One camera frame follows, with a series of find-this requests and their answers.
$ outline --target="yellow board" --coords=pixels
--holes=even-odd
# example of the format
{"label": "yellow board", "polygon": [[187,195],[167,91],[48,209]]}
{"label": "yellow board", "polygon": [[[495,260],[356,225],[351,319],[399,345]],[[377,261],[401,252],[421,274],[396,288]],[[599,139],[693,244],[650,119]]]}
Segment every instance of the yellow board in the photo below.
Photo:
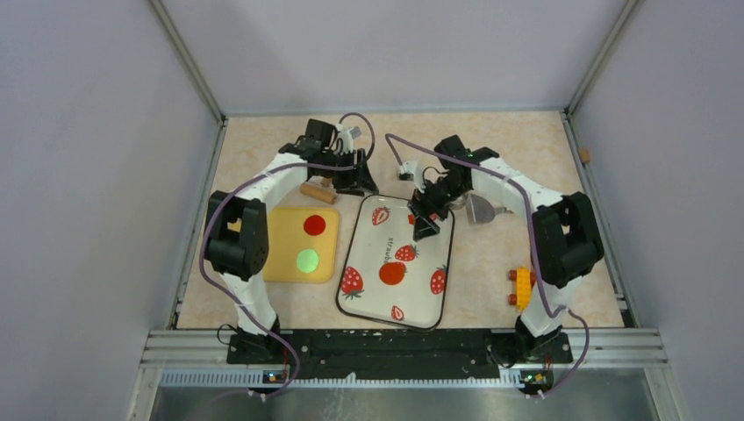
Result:
{"label": "yellow board", "polygon": [[268,259],[263,279],[327,282],[333,275],[338,236],[339,213],[333,208],[274,208],[268,214]]}

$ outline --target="white tray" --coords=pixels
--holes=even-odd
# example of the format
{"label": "white tray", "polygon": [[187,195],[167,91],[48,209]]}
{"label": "white tray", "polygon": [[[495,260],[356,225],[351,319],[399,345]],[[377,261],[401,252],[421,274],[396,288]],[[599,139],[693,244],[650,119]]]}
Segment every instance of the white tray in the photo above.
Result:
{"label": "white tray", "polygon": [[[361,202],[336,304],[349,316],[433,329],[444,306],[454,215],[450,211],[449,218],[437,222],[438,235],[414,243],[407,204],[387,196]],[[418,255],[412,260],[409,246]]]}

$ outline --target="white wall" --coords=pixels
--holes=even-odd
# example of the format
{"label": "white wall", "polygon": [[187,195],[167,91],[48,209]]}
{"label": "white wall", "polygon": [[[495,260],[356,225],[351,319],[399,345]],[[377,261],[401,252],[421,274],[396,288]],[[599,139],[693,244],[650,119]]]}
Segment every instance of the white wall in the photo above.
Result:
{"label": "white wall", "polygon": [[577,116],[644,325],[695,419],[740,419],[744,3],[647,1]]}
{"label": "white wall", "polygon": [[623,0],[165,0],[227,114],[558,108]]}
{"label": "white wall", "polygon": [[0,419],[120,419],[216,125],[144,0],[0,2],[0,98]]}

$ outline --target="strawberry print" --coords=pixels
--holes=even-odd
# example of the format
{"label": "strawberry print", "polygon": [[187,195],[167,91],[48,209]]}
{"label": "strawberry print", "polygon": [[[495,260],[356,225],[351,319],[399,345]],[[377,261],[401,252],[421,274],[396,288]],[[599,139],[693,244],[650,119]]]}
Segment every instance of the strawberry print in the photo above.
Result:
{"label": "strawberry print", "polygon": [[379,225],[390,218],[390,208],[384,206],[375,209],[372,212],[372,225]]}
{"label": "strawberry print", "polygon": [[390,309],[390,317],[393,320],[397,320],[399,322],[405,318],[405,314],[403,314],[403,311],[400,310],[400,307],[394,305],[393,308]]}
{"label": "strawberry print", "polygon": [[341,278],[341,292],[343,292],[345,300],[361,297],[361,293],[364,292],[364,281],[358,270],[350,266],[344,269],[344,275]]}
{"label": "strawberry print", "polygon": [[430,287],[432,294],[438,295],[444,291],[444,287],[447,284],[447,266],[442,266],[434,271]]}
{"label": "strawberry print", "polygon": [[411,261],[419,256],[419,250],[413,244],[397,249],[395,258],[400,261]]}

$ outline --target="wooden block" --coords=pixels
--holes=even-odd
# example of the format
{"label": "wooden block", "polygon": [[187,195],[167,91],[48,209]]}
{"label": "wooden block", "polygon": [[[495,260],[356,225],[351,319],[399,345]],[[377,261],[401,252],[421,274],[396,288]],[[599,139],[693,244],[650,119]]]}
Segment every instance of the wooden block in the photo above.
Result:
{"label": "wooden block", "polygon": [[579,161],[583,165],[586,165],[589,163],[590,160],[591,160],[591,156],[589,155],[589,149],[585,147],[580,147],[579,148]]}
{"label": "wooden block", "polygon": [[319,201],[325,202],[328,204],[334,204],[336,202],[336,196],[337,196],[336,192],[330,189],[324,189],[311,182],[304,182],[300,186],[300,193],[302,193],[305,196],[312,197],[313,199],[318,199]]}

